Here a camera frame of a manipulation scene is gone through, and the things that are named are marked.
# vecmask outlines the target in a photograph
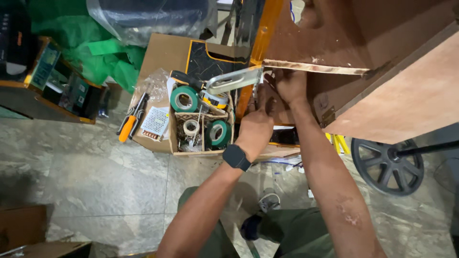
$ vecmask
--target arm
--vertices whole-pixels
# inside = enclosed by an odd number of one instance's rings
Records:
[[[308,184],[340,258],[386,258],[354,179],[317,124],[306,99],[306,73],[275,71],[276,87],[292,111]]]
[[[241,121],[237,144],[253,162],[273,134],[274,120],[262,109]],[[210,236],[242,170],[223,162],[190,196],[159,244],[159,258],[196,257]]]

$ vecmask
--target shoe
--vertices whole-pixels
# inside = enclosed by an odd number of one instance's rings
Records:
[[[257,227],[260,224],[262,217],[258,215],[252,215],[251,217],[244,220],[241,226],[241,236],[245,240],[254,241],[259,237],[257,235]]]
[[[270,210],[280,210],[279,195],[275,193],[269,193],[260,199],[258,205],[264,213],[268,213]]]

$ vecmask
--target hand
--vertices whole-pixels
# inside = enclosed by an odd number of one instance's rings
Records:
[[[258,110],[249,113],[241,120],[239,137],[235,144],[245,153],[248,161],[253,162],[268,145],[273,135],[274,119],[270,116],[274,110],[274,99],[266,100],[264,85],[259,85]]]
[[[275,68],[273,72],[274,79],[266,74],[265,80],[275,87],[289,106],[294,103],[307,103],[306,72],[280,68]]]

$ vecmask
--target green plastic sheet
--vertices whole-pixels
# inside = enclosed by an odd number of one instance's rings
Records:
[[[88,14],[85,0],[30,0],[32,32],[52,37],[62,55],[95,84],[111,76],[134,92],[145,49],[123,46]]]

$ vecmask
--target grey floor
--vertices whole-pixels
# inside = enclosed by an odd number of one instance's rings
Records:
[[[49,204],[47,239],[94,241],[95,257],[155,250],[177,212],[181,193],[202,183],[219,162],[120,143],[115,131],[125,109],[121,105],[117,110],[96,125],[0,119],[1,204]],[[388,257],[454,257],[448,232],[454,196],[432,177],[441,156],[424,155],[424,182],[403,198],[369,188],[351,156],[342,159],[365,197]],[[264,189],[274,188],[283,208],[315,205],[307,197],[304,175],[284,168],[252,167],[222,214],[227,234],[243,258],[251,254],[238,227],[257,209]],[[255,241],[255,246],[262,257],[272,257],[277,248],[264,240]]]

